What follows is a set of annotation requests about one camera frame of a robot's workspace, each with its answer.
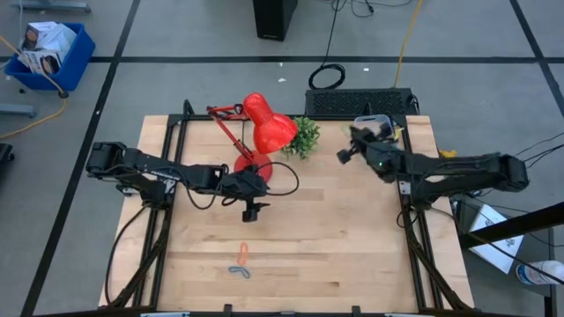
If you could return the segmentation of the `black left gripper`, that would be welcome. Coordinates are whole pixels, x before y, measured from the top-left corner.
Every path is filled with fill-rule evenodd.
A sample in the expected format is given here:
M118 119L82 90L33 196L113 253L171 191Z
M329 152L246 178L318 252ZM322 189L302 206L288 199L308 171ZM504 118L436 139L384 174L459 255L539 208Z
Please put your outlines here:
M266 196L270 188L264 178L249 170L225 175L219 184L219 195L240 200L250 200ZM257 203L259 209L270 206L269 203Z

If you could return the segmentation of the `white plastic bottle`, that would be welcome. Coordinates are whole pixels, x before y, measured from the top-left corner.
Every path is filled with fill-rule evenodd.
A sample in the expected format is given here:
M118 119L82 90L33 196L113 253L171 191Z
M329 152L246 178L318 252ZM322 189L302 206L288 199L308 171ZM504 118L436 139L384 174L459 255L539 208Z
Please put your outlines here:
M564 284L564 263L558 261L530 262L516 266L516 276L524 284Z

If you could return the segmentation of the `grey metal table foot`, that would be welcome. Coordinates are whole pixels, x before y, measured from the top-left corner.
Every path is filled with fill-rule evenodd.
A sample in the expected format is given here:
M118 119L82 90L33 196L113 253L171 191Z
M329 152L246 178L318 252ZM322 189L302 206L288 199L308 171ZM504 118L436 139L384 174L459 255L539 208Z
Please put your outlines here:
M25 115L34 118L37 112L34 106L0 103L0 114Z
M87 2L75 0L10 0L10 5L20 10L92 12Z

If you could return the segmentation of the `red desk lamp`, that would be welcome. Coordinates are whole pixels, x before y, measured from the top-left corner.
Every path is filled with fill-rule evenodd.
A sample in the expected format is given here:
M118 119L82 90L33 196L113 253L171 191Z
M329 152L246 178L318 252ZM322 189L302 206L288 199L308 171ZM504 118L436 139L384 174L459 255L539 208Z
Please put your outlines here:
M269 181L273 173L269 154L289 145L298 134L297 123L287 115L273 112L266 98L259 92L252 92L241 104L227 107L208 106L206 111L240 153L234 162L235 172L257 166L258 174L265 181ZM228 121L251 121L254 124L254 150L250 150L241 139L234 136L226 125Z

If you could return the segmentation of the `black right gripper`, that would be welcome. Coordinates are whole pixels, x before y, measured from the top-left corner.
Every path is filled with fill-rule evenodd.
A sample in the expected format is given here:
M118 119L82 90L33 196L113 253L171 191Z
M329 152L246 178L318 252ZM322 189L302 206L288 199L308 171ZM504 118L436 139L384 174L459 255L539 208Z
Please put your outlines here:
M386 183L393 183L401 173L405 173L407 152L394 145L382 143L393 140L390 125L381 124L377 129L351 127L354 146L366 160L368 166Z

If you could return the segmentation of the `green plant in white pot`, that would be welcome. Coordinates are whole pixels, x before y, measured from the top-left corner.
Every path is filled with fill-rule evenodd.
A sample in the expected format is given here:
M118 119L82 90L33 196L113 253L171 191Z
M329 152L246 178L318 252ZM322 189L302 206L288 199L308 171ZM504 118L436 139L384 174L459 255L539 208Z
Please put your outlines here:
M297 155L300 159L307 159L316 151L320 137L320 127L314 120L307 117L296 117L298 132L290 144L282 148L281 152L287 157Z

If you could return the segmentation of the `black diagonal beam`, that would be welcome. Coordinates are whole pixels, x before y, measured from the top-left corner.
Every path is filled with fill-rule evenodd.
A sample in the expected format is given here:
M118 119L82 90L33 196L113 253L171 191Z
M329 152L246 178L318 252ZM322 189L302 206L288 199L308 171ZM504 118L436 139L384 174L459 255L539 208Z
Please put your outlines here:
M519 217L467 232L459 237L463 249L514 238L556 225L564 225L564 202Z

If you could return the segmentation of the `black metal table frame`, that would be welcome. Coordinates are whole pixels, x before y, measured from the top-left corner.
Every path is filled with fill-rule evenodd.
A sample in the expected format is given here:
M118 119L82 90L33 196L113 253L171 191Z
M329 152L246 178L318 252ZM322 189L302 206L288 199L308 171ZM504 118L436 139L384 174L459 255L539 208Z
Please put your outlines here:
M414 313L448 301L410 252L398 218L397 186L380 181L363 159L347 165L351 116L319 115L321 136L306 160L276 154L272 195L258 219L244 223L244 203L223 206L208 195L178 188L169 210L149 211L137 195L125 199L123 233L109 275L116 299L145 258L147 238L168 225L167 240L127 307L160 311ZM228 271L240 244L249 246L250 279Z

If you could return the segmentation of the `blue wheeled floor bin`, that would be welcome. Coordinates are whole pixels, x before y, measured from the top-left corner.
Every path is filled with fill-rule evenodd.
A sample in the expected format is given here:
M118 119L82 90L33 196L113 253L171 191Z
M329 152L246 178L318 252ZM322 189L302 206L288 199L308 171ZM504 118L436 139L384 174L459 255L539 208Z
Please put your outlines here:
M93 39L80 23L64 23L77 36L70 46L69 53L65 56L60 70L50 77L66 92L76 90L85 69L93 56L96 45ZM41 74L32 73L23 63L13 55L9 60L4 73L14 77L21 84L31 90L56 91L56 87Z

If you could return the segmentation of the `black computer tower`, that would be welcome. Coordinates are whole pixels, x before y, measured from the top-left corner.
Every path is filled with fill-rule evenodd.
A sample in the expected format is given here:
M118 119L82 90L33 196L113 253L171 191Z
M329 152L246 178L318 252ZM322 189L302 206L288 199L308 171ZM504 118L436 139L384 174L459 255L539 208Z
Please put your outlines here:
M298 0L253 0L256 35L284 41Z

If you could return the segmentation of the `black equipment base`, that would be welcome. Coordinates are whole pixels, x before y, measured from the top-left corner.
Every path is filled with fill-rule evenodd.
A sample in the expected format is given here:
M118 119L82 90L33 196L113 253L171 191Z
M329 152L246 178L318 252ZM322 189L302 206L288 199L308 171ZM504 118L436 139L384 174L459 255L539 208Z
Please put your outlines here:
M0 143L0 175L10 166L15 156L11 144Z

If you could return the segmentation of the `dark grey side table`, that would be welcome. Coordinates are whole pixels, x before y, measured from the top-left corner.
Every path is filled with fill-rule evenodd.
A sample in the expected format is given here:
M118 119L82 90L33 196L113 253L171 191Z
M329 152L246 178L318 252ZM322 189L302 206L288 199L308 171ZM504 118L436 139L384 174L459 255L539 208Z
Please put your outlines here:
M553 230L545 229L523 237L516 256L526 262L554 258ZM518 280L517 262L504 273L469 249L463 251L472 296L486 312L556 317L558 308L555 285L528 285Z

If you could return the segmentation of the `clear plastic bin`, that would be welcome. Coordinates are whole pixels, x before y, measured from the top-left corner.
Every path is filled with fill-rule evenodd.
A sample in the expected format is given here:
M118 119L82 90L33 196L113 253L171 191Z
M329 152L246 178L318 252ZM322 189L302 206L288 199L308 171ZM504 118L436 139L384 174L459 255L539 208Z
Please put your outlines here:
M397 140L395 139L395 127L392 123L392 120L385 114L372 114L372 115L365 115L359 116L354 119L353 126L358 128L369 127L371 129L377 129L380 127L381 124L390 125L393 129L393 140L388 140L386 143L393 143L395 144Z

